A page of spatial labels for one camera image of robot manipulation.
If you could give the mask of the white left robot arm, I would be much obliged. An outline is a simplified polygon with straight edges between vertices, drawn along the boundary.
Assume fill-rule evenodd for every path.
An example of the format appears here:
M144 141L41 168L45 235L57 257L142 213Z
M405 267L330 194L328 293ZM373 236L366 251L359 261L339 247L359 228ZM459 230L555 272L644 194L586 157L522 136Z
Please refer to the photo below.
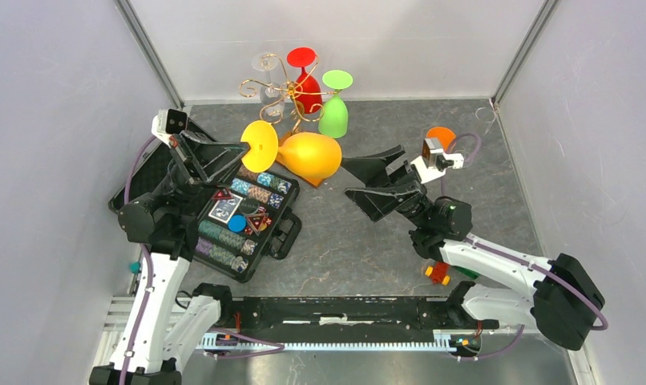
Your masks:
M172 159L153 188L134 197L133 176L123 188L118 221L140 246L139 286L125 330L109 363L91 370L90 384L180 384L184 366L206 330L235 316L226 286L202 285L175 326L172 308L199 241L194 202L228 187L249 151L246 143L222 143L182 132L162 141Z

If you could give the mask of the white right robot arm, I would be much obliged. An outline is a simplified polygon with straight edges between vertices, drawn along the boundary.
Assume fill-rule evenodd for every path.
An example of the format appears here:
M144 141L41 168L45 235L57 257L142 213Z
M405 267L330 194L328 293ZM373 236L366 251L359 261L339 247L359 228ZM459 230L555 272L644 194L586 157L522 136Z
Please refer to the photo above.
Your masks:
M427 183L463 167L462 154L426 140L420 156L387 172L404 152L398 145L369 156L342 158L343 169L363 184L346 189L345 195L371 221L399 213L411 222L409 235L418 256L498 283L496 288L475 282L458 285L446 305L452 325L495 320L535 327L570 351L580 350L590 332L609 327L602 311L605 298L575 257L534 256L484 240L472 233L470 204L445 195L435 200L427 196Z

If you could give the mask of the orange wine glass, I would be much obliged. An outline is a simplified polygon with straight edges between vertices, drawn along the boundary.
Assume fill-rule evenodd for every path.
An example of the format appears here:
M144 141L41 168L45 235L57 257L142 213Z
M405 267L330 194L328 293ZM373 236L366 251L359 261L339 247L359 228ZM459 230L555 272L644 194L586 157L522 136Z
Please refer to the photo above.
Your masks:
M444 150L447 150L456 139L456 134L449 128L437 126L426 133L426 138L438 140Z

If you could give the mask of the yellow wine glass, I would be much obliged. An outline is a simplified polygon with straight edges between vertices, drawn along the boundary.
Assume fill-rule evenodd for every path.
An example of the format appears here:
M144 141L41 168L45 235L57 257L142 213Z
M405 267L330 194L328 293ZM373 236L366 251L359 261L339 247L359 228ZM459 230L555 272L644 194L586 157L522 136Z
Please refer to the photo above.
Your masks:
M242 164L251 172L265 172L277 161L304 178L326 179L341 167L341 145L314 132L300 132L279 141L276 129L264 120L251 122L240 142L248 145Z

